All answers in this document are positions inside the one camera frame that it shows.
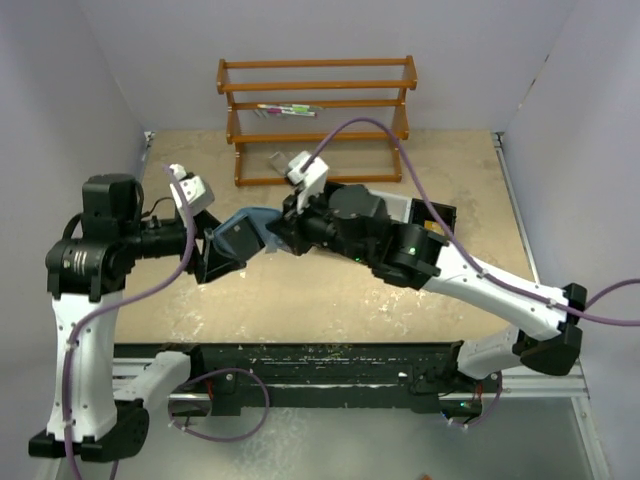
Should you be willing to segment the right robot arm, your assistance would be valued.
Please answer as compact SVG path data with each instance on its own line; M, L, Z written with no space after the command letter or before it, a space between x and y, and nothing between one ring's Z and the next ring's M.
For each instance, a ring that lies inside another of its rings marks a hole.
M584 288L546 287L467 260L446 237L393 219L386 199L363 185L330 185L304 208L290 195L267 228L297 256L324 248L389 285L452 297L507 321L497 334L454 345L444 376L456 391L516 366L564 376L579 357L582 331L569 310L583 309Z

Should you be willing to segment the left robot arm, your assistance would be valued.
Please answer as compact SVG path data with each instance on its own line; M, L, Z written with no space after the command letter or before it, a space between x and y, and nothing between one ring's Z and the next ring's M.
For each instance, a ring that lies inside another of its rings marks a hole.
M140 259L177 256L180 271L214 279L232 263L211 249L198 251L219 221L207 213L214 195L199 176L169 169L175 214L143 218L144 191L129 174L97 175L82 187L82 211L46 255L47 290L57 326L54 402L28 453L108 463L137 455L150 416L177 387L194 392L206 369L197 346L165 346L132 384L114 392L114 335L126 278Z

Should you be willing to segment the blue card holder wallet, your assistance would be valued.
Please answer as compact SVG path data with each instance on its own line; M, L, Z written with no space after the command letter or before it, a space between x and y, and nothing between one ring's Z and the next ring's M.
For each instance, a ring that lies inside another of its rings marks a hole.
M270 207L245 207L239 209L213 231L213 245L216 251L227 258L248 262L264 250L275 253L278 250L290 253L285 242L267 229L267 225L280 220L279 210Z

